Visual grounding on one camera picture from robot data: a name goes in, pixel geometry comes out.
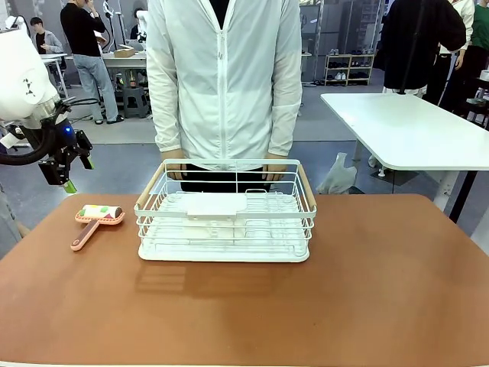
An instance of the lint roller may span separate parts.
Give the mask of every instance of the lint roller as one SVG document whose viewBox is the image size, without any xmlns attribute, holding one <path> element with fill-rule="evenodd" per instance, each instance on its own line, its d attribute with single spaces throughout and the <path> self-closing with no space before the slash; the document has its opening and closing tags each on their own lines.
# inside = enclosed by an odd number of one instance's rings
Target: lint roller
<svg viewBox="0 0 489 367">
<path fill-rule="evenodd" d="M 122 222 L 125 213 L 120 206 L 85 205 L 76 215 L 75 220 L 88 223 L 78 238 L 71 245 L 73 251 L 83 248 L 92 234 L 101 224 L 116 225 Z"/>
</svg>

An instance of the plastic bag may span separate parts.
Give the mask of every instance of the plastic bag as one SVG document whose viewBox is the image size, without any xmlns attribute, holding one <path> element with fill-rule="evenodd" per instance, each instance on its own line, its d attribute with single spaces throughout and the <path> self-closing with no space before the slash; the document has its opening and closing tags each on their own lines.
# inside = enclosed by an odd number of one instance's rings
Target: plastic bag
<svg viewBox="0 0 489 367">
<path fill-rule="evenodd" d="M 326 179 L 318 186 L 318 193 L 342 194 L 348 193 L 348 189 L 355 183 L 357 169 L 345 168 L 346 153 L 338 153 L 336 162 L 326 175 Z"/>
</svg>

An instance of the zipper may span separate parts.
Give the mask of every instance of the zipper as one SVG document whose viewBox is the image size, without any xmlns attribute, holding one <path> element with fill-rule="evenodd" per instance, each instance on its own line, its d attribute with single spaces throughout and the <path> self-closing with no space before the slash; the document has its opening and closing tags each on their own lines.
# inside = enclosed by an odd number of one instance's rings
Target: zipper
<svg viewBox="0 0 489 367">
<path fill-rule="evenodd" d="M 225 96 L 226 96 L 226 85 L 227 85 L 227 68 L 225 65 L 225 38 L 224 38 L 224 31 L 220 30 L 218 34 L 218 43 L 219 43 L 219 50 L 218 50 L 218 84 L 219 84 L 219 91 L 218 91 L 218 98 L 219 98 L 219 124 L 221 127 L 221 156 L 222 159 L 226 159 L 228 154 L 227 154 L 227 140 L 226 140 L 226 114 L 225 114 Z"/>
</svg>

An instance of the jeans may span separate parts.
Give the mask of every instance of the jeans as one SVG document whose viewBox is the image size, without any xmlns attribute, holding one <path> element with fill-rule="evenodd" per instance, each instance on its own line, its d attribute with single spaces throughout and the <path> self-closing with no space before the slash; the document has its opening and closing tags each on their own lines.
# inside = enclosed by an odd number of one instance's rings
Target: jeans
<svg viewBox="0 0 489 367">
<path fill-rule="evenodd" d="M 54 65 L 48 65 L 48 68 L 50 73 L 53 75 L 56 86 L 59 86 L 61 84 L 61 77 L 58 74 L 58 69 Z"/>
<path fill-rule="evenodd" d="M 99 84 L 104 97 L 107 121 L 115 121 L 117 119 L 118 110 L 115 101 L 114 86 L 112 85 L 110 76 L 108 76 L 103 59 L 101 57 L 74 54 L 73 62 L 78 70 L 82 87 L 89 98 L 99 99 L 99 91 L 97 89 L 97 84 Z M 95 120 L 103 120 L 100 105 L 94 104 L 89 106 L 93 118 Z"/>
</svg>

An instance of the wooden handle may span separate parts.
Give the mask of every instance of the wooden handle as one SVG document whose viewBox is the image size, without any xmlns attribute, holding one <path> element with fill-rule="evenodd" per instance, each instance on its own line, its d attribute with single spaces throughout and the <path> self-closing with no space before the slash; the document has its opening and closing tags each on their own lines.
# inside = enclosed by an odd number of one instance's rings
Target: wooden handle
<svg viewBox="0 0 489 367">
<path fill-rule="evenodd" d="M 136 205 L 138 206 L 138 209 L 142 209 L 144 207 L 144 204 L 147 202 L 147 198 L 150 195 L 150 191 L 153 188 L 154 184 L 156 183 L 158 177 L 161 175 L 161 173 L 165 169 L 165 164 L 162 163 L 154 173 L 153 177 L 151 178 L 150 182 L 147 183 L 146 188 L 144 189 L 143 193 L 139 196 L 138 201 L 136 202 Z"/>
<path fill-rule="evenodd" d="M 306 192 L 307 202 L 309 203 L 309 208 L 311 210 L 313 210 L 313 208 L 316 209 L 317 208 L 316 199 L 314 198 L 313 191 L 311 190 L 311 185 L 309 185 L 309 181 L 307 180 L 304 167 L 301 164 L 299 164 L 299 175 L 300 175 L 300 179 L 303 182 L 304 191 Z"/>
</svg>

